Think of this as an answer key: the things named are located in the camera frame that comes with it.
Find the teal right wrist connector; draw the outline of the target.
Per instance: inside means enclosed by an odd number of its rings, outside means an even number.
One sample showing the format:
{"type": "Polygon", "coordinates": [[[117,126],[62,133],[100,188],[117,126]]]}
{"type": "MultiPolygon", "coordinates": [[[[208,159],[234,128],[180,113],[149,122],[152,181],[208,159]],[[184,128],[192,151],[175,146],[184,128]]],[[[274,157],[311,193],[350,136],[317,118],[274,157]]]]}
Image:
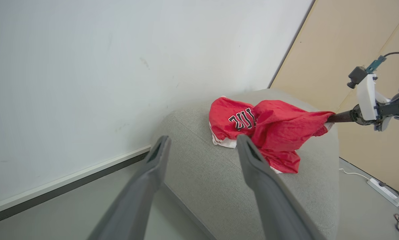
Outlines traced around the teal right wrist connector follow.
{"type": "Polygon", "coordinates": [[[377,68],[386,60],[385,56],[379,56],[378,59],[374,60],[366,69],[365,71],[367,74],[373,74],[377,68]]]}

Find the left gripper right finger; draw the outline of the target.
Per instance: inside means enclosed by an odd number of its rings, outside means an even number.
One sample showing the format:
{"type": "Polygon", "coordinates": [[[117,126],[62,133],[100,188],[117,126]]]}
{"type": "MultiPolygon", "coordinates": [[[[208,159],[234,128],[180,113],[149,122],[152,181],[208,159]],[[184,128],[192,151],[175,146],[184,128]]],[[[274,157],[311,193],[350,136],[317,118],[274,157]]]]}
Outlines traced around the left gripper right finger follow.
{"type": "Polygon", "coordinates": [[[236,149],[266,240],[326,240],[247,135],[238,135],[236,149]]]}

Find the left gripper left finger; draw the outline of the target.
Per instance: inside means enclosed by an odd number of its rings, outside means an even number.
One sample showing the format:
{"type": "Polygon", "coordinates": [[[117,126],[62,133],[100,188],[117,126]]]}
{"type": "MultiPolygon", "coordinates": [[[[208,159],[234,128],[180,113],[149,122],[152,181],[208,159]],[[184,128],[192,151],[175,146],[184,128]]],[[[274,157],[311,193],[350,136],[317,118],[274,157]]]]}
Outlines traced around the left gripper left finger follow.
{"type": "Polygon", "coordinates": [[[161,136],[87,240],[144,240],[155,193],[164,182],[172,141],[161,136]]]}

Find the white power strip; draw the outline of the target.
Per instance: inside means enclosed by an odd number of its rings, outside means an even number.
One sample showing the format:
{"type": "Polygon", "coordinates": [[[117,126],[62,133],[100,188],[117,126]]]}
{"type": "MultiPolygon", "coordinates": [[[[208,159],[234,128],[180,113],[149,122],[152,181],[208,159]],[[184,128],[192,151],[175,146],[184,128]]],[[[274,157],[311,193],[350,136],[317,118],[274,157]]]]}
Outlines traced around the white power strip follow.
{"type": "Polygon", "coordinates": [[[376,179],[369,179],[367,181],[367,184],[370,185],[375,191],[377,191],[380,195],[382,195],[385,199],[387,199],[390,203],[392,203],[394,206],[399,207],[399,194],[394,194],[391,192],[389,189],[387,189],[385,186],[383,186],[383,183],[376,180],[376,179]]]}

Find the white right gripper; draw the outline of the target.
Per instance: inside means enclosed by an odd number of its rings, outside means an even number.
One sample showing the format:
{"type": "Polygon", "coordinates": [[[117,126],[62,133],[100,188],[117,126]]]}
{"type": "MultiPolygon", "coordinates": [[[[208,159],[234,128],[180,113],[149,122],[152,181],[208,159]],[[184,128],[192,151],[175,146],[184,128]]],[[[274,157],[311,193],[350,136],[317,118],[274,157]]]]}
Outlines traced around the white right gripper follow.
{"type": "Polygon", "coordinates": [[[378,132],[385,131],[392,117],[380,113],[379,107],[389,104],[391,99],[376,91],[376,79],[375,74],[368,74],[357,85],[358,105],[353,108],[355,120],[352,117],[352,111],[344,111],[331,115],[328,118],[328,123],[356,122],[363,126],[374,125],[374,130],[378,132]]]}

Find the red basketball jersey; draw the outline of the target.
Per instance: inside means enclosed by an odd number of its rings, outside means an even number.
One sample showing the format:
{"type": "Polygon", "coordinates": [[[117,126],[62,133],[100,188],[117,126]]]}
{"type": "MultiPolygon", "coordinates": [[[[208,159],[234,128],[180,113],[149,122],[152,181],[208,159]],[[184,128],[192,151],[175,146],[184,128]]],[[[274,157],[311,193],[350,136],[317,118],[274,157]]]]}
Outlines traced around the red basketball jersey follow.
{"type": "Polygon", "coordinates": [[[300,147],[332,127],[331,111],[305,111],[281,100],[257,105],[219,97],[209,111],[213,144],[236,148],[239,135],[247,135],[277,174],[298,173],[300,147]]]}

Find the grey fabric sofa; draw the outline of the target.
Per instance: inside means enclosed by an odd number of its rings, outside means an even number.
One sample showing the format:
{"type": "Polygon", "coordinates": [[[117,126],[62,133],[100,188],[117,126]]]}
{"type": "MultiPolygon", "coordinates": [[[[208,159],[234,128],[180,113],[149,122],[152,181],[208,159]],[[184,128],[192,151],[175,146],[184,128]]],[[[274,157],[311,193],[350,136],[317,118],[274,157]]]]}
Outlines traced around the grey fabric sofa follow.
{"type": "MultiPolygon", "coordinates": [[[[265,240],[254,192],[244,181],[236,149],[214,145],[212,99],[190,103],[163,118],[151,143],[172,140],[164,189],[211,239],[265,240]]],[[[339,142],[336,126],[313,136],[297,154],[298,173],[279,178],[318,231],[336,240],[339,225],[339,142]]]]}

